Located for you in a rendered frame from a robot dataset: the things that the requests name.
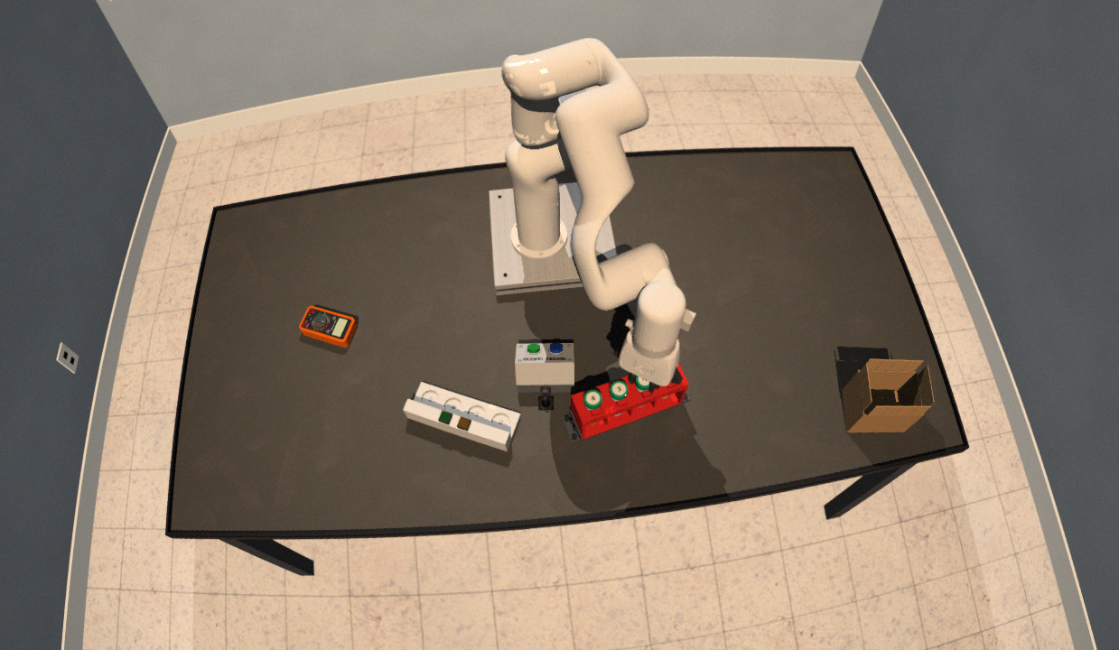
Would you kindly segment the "orange digital multimeter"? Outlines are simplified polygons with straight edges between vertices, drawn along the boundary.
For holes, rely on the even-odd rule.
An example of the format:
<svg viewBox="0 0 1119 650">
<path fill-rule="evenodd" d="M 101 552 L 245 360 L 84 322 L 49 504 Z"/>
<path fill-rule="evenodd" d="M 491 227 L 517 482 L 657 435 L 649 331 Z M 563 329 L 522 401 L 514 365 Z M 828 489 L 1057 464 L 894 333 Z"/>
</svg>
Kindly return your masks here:
<svg viewBox="0 0 1119 650">
<path fill-rule="evenodd" d="M 351 343 L 357 328 L 358 324 L 352 317 L 317 307 L 308 307 L 299 324 L 304 336 L 344 348 L 348 348 Z"/>
</svg>

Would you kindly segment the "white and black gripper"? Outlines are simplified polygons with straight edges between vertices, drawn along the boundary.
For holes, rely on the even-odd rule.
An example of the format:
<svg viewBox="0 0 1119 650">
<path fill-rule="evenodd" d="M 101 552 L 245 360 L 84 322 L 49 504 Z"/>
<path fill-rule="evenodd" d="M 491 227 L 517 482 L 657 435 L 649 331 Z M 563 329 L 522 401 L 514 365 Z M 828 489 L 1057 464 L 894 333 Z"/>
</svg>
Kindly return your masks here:
<svg viewBox="0 0 1119 650">
<path fill-rule="evenodd" d="M 680 358 L 679 340 L 677 339 L 677 345 L 671 354 L 667 355 L 667 357 L 653 359 L 642 357 L 642 355 L 634 349 L 632 336 L 630 335 L 632 335 L 632 330 L 629 330 L 622 346 L 615 348 L 613 351 L 614 357 L 620 359 L 620 366 L 622 369 L 629 371 L 629 383 L 634 384 L 634 376 L 640 376 L 646 380 L 650 380 L 651 386 L 649 392 L 651 394 L 653 394 L 655 388 L 658 390 L 660 386 L 667 386 L 670 381 L 673 381 L 673 384 L 680 385 L 680 380 L 683 378 L 677 369 Z M 653 361 L 651 361 L 651 359 L 653 359 Z"/>
</svg>

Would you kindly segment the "red tube rack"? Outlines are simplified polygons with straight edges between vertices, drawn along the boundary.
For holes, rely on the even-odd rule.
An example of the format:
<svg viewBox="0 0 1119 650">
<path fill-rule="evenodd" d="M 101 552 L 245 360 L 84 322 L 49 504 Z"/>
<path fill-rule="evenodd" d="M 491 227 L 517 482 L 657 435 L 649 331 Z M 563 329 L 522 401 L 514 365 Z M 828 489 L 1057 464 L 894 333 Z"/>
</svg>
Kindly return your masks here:
<svg viewBox="0 0 1119 650">
<path fill-rule="evenodd" d="M 680 385 L 670 383 L 668 386 L 660 386 L 658 390 L 655 388 L 653 394 L 650 394 L 649 390 L 643 390 L 641 394 L 637 390 L 637 388 L 634 388 L 634 384 L 629 383 L 629 376 L 617 379 L 628 384 L 629 389 L 628 396 L 619 402 L 613 402 L 610 395 L 611 384 L 615 380 L 611 380 L 604 385 L 599 385 L 594 388 L 589 388 L 589 390 L 599 390 L 600 394 L 603 395 L 603 404 L 601 404 L 599 409 L 585 409 L 583 397 L 587 394 L 587 390 L 571 395 L 571 409 L 574 414 L 574 420 L 577 423 L 577 428 L 580 433 L 583 434 L 583 440 L 598 435 L 598 433 L 620 427 L 620 425 L 634 423 L 636 420 L 641 420 L 641 417 L 670 408 L 675 406 L 675 404 L 681 404 L 685 392 L 690 384 L 686 380 L 679 362 L 677 367 L 683 378 Z M 662 399 L 662 396 L 667 396 L 667 398 Z M 645 406 L 639 408 L 642 404 L 645 404 Z M 620 416 L 613 416 L 620 413 Z M 587 425 L 591 423 L 596 424 Z"/>
</svg>

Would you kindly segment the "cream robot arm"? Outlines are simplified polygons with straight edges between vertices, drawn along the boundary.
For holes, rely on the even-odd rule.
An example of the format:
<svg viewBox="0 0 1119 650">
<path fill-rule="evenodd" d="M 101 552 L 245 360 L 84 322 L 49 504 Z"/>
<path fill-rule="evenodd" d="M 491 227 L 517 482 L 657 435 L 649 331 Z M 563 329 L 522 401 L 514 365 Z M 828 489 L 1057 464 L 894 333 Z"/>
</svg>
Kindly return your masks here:
<svg viewBox="0 0 1119 650">
<path fill-rule="evenodd" d="M 513 247 L 532 260 L 560 254 L 567 230 L 554 175 L 573 168 L 583 202 L 572 249 L 587 299 L 603 311 L 638 299 L 634 320 L 626 322 L 634 349 L 646 358 L 667 357 L 696 313 L 686 309 L 664 249 L 648 242 L 605 262 L 596 256 L 603 223 L 634 186 L 620 136 L 648 122 L 641 90 L 593 38 L 509 55 L 501 73 L 513 95 L 517 138 L 505 152 L 517 211 Z M 585 90 L 593 86 L 599 87 Z"/>
</svg>

